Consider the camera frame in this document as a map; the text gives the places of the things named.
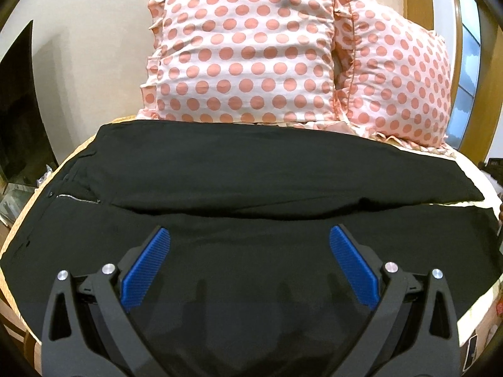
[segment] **polka dot pillow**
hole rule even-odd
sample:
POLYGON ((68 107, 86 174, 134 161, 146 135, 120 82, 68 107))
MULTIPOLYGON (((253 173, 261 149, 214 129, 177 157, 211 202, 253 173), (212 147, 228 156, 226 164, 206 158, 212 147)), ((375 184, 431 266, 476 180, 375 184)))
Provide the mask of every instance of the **polka dot pillow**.
POLYGON ((363 137, 442 152, 451 108, 444 40, 375 0, 339 0, 340 115, 363 137))
POLYGON ((326 128, 336 0, 150 0, 139 118, 326 128))

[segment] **red object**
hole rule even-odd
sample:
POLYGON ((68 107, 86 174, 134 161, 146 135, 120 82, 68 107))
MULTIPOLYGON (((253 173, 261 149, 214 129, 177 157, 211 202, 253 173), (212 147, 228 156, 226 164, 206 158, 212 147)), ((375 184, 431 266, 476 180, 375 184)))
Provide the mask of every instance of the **red object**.
POLYGON ((500 301, 496 305, 496 313, 498 314, 498 316, 503 315, 503 298, 500 299, 500 301))

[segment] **bed sheet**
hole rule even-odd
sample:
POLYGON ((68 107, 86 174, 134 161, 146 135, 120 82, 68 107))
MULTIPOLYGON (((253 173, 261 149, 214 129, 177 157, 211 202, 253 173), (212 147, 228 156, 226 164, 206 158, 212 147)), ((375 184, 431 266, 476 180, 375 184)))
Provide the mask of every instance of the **bed sheet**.
MULTIPOLYGON (((124 117, 120 119, 114 120, 112 123, 120 123, 120 122, 127 122, 129 120, 134 120, 134 117, 124 117)), ((61 166, 56 170, 54 174, 52 174, 48 180, 46 180, 43 184, 41 189, 47 185, 47 183, 50 182, 51 177, 54 177, 55 174, 61 169, 61 167, 71 159, 73 156, 75 156, 77 153, 85 149, 89 143, 91 143, 94 140, 94 136, 89 138, 87 141, 82 143, 79 147, 75 149, 75 151, 67 157, 67 159, 61 164, 61 166)), ((407 152, 413 152, 413 153, 418 153, 421 154, 425 157, 442 157, 442 158, 448 158, 446 156, 442 155, 435 155, 431 153, 423 153, 419 151, 414 151, 414 150, 409 150, 405 149, 403 147, 397 146, 398 149, 402 151, 407 151, 407 152)), ((498 217, 499 211, 500 211, 500 204, 501 200, 498 198, 496 191, 492 187, 491 183, 489 180, 485 177, 485 175, 465 156, 463 156, 459 152, 455 152, 455 160, 457 164, 460 166, 460 168, 463 170, 463 172, 469 177, 475 186, 482 192, 484 195, 484 201, 467 201, 467 202, 459 202, 456 204, 450 204, 451 206, 478 206, 482 208, 492 208, 494 210, 495 216, 498 217)), ((3 253, 7 250, 9 244, 11 243, 12 239, 16 235, 16 232, 18 228, 21 226, 23 223, 23 219, 27 215, 28 211, 31 209, 32 205, 35 203, 38 195, 41 193, 41 191, 37 191, 33 197, 30 199, 28 204, 25 206, 23 211, 21 212, 19 218, 16 220, 14 223, 2 249, 0 250, 0 258, 2 257, 3 253)), ((473 331, 477 328, 477 326, 482 322, 488 311, 491 309, 491 307, 494 307, 494 301, 499 297, 500 295, 500 290, 501 290, 501 283, 503 282, 503 274, 502 276, 495 282, 495 284, 484 294, 482 295, 477 301, 473 304, 473 306, 463 315, 463 317, 458 321, 458 331, 459 331, 459 344, 460 346, 463 346, 466 341, 470 338, 472 335, 473 331)), ((14 299, 14 296, 11 294, 7 282, 5 280, 5 277, 3 275, 2 269, 0 267, 0 290, 3 292, 5 297, 8 300, 9 305, 11 306, 12 310, 16 313, 16 315, 21 319, 21 321, 26 325, 27 329, 32 333, 34 338, 40 343, 40 339, 31 331, 29 325, 26 324, 24 321, 23 317, 21 316, 21 313, 19 312, 19 309, 16 305, 16 301, 14 299)))

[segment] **zipper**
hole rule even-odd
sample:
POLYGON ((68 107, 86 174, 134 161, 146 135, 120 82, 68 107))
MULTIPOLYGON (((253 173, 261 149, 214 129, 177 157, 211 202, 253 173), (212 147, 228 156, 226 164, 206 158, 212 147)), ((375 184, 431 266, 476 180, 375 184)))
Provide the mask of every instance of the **zipper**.
POLYGON ((83 199, 78 199, 77 197, 74 197, 73 195, 70 195, 70 194, 59 194, 56 196, 57 199, 59 197, 68 197, 69 199, 72 199, 75 201, 80 201, 80 202, 88 202, 89 204, 99 204, 100 203, 100 200, 97 200, 97 201, 83 200, 83 199))

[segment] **television screen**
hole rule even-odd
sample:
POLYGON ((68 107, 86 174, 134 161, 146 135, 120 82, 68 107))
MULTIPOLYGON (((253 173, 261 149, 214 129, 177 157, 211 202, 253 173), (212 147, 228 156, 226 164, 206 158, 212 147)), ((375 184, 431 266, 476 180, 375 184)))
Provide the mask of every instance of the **television screen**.
POLYGON ((46 165, 57 167, 35 94, 32 27, 31 21, 0 62, 0 184, 4 185, 36 186, 46 165))

